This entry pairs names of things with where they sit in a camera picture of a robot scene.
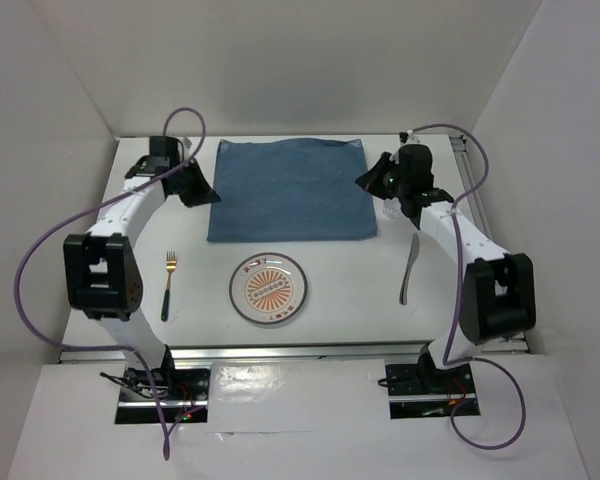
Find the clear drinking glass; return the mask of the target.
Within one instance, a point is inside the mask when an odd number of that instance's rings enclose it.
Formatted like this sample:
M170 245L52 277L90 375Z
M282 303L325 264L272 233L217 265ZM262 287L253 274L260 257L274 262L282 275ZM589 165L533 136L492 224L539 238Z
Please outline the clear drinking glass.
M398 219L401 215L401 207L399 201L395 198L384 200L382 212L384 216L388 219Z

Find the silver table knife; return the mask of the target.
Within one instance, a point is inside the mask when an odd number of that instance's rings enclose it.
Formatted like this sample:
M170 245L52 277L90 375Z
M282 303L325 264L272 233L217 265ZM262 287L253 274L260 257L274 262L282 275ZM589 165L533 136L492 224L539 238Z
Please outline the silver table knife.
M411 240L411 247L409 251L409 256L407 259L407 264L405 267L404 275L401 282L401 288L399 292L399 303L403 306L406 306L408 303L408 287L409 281L411 277L412 270L414 268L415 262L419 256L420 252L420 239L417 233L414 233Z

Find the gold fork green handle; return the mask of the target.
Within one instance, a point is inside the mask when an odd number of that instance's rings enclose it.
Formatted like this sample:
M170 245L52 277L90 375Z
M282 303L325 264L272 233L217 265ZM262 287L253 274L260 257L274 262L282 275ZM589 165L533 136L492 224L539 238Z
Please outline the gold fork green handle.
M161 321L167 322L169 319L170 311L170 299L171 299L171 284L174 272L177 269L177 254L174 251L168 251L166 254L166 272L167 280L163 295L162 307L161 307Z

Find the blue cloth placemat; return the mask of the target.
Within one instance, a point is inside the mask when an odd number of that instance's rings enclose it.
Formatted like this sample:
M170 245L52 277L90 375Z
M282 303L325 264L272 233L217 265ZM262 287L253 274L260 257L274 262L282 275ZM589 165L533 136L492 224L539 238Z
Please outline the blue cloth placemat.
M355 183L367 170L363 143L295 138L220 141L211 243L357 241L377 234L373 201Z

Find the white plate orange sunburst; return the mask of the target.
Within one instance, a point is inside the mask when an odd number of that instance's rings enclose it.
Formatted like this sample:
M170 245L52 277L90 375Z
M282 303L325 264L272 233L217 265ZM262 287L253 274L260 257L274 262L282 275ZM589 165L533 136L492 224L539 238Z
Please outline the white plate orange sunburst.
M309 293L306 274L291 257L262 252L245 259L229 281L229 299L246 321L273 326L296 316Z

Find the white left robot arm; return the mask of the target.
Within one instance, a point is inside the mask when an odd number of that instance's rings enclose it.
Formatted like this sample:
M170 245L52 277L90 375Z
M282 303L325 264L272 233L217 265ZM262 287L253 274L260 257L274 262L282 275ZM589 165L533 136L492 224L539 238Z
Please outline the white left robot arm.
M195 160L185 159L182 140L149 138L149 152L125 174L124 199L84 234L63 243L70 306L96 321L123 348L131 379L156 399L176 390L169 347L154 334L141 310L144 285L133 247L153 214L170 196L191 208L220 196Z

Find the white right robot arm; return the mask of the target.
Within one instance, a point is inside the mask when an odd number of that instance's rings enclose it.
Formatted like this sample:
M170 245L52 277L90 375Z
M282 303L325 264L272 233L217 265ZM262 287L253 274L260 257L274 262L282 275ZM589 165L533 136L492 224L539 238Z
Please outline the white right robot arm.
M452 323L442 337L423 347L416 379L428 392L440 391L451 370L473 360L478 347L513 337L536 325L533 263L492 242L434 185L433 156L424 145L407 144L355 180L381 200L396 200L415 228L433 239L458 268Z

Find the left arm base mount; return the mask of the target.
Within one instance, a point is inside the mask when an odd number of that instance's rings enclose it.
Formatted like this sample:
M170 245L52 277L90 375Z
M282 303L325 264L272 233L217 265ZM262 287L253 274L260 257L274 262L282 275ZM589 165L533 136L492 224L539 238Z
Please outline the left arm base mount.
M105 372L100 377L119 388L115 423L119 425L157 424L155 401L146 382L130 369L121 375ZM171 384L156 380L161 408L168 424L206 423L211 380L209 367L174 370Z

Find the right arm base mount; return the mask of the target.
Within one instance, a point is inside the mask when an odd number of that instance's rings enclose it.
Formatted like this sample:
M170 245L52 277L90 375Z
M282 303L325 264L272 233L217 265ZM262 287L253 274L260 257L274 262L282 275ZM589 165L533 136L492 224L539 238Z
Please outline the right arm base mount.
M387 364L377 385L387 391L393 420L449 417L454 408L457 416L480 415L469 365L431 373L423 362Z

